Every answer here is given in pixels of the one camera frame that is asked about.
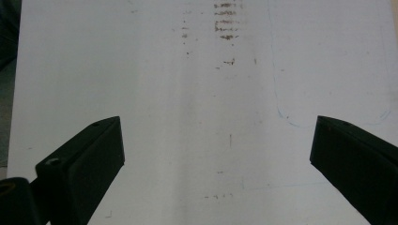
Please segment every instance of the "dark mark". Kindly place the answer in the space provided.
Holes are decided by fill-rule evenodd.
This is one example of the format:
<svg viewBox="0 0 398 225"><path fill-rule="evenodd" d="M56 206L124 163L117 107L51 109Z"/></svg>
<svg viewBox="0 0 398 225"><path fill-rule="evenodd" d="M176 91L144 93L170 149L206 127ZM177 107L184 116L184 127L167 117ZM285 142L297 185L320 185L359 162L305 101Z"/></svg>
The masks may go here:
<svg viewBox="0 0 398 225"><path fill-rule="evenodd" d="M216 21L216 23L229 23L229 24L231 24L231 23L239 23L239 22L222 20L222 21Z"/></svg>
<svg viewBox="0 0 398 225"><path fill-rule="evenodd" d="M227 35L227 36L220 36L220 38L230 40L230 39L234 38L234 36L232 36L232 35Z"/></svg>
<svg viewBox="0 0 398 225"><path fill-rule="evenodd" d="M109 216L105 217L105 218L111 218L112 217L112 210Z"/></svg>
<svg viewBox="0 0 398 225"><path fill-rule="evenodd" d="M237 13L236 13L235 11L221 11L221 12L215 12L214 15L219 15L219 16L223 16L223 15L233 16L233 15L237 15Z"/></svg>
<svg viewBox="0 0 398 225"><path fill-rule="evenodd" d="M224 63L232 66L232 65L234 65L234 63L235 63L235 58L232 58L232 61L231 61L231 62L225 62L225 61L224 61Z"/></svg>
<svg viewBox="0 0 398 225"><path fill-rule="evenodd" d="M235 7L237 4L232 4L232 3L222 3L220 4L220 7L222 8L229 8L231 6Z"/></svg>
<svg viewBox="0 0 398 225"><path fill-rule="evenodd" d="M235 3L222 3L222 4L214 4L214 8L229 8L229 7L236 7L237 4Z"/></svg>

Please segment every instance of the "stain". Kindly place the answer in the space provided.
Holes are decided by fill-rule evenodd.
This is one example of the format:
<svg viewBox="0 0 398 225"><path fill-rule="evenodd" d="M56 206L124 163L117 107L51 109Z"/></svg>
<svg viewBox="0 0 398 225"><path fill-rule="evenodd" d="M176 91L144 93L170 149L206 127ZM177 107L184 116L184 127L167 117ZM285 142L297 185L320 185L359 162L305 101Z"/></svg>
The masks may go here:
<svg viewBox="0 0 398 225"><path fill-rule="evenodd" d="M214 15L218 15L218 16L223 16L223 15L234 16L234 15L237 15L237 13L235 11L226 10L226 11L215 12Z"/></svg>
<svg viewBox="0 0 398 225"><path fill-rule="evenodd" d="M235 58L232 58L232 61L224 61L224 63L232 66L235 64Z"/></svg>
<svg viewBox="0 0 398 225"><path fill-rule="evenodd" d="M226 39L226 40L230 40L230 39L234 38L234 36L232 36L232 35L226 35L226 36L220 36L220 38Z"/></svg>

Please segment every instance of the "white surface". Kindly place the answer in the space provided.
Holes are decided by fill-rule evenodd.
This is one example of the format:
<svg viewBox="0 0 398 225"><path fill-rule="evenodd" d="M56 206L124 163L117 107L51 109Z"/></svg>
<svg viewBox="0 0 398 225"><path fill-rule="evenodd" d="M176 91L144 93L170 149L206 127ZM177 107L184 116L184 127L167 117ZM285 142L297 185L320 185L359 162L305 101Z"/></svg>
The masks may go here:
<svg viewBox="0 0 398 225"><path fill-rule="evenodd" d="M388 0L24 1L8 176L120 115L90 224L367 224L310 165L314 123L397 144L397 61Z"/></svg>

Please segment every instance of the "black object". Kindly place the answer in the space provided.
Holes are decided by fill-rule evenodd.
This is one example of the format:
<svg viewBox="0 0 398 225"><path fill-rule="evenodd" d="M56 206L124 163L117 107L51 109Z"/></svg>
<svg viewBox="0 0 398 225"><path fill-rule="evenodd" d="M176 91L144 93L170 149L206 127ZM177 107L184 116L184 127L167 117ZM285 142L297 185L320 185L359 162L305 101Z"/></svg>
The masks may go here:
<svg viewBox="0 0 398 225"><path fill-rule="evenodd" d="M310 161L371 224L398 224L397 147L318 116Z"/></svg>
<svg viewBox="0 0 398 225"><path fill-rule="evenodd" d="M91 124L43 159L30 185L0 181L0 224L87 224L124 161L120 118Z"/></svg>

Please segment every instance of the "paper sheet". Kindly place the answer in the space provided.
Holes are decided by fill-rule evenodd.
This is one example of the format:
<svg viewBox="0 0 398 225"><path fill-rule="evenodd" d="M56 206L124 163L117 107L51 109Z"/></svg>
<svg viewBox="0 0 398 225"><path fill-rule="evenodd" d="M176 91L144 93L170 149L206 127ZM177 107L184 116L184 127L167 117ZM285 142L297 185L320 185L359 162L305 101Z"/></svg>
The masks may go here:
<svg viewBox="0 0 398 225"><path fill-rule="evenodd" d="M311 166L318 114L397 144L390 1L23 2L8 176L120 115L89 224L367 224Z"/></svg>

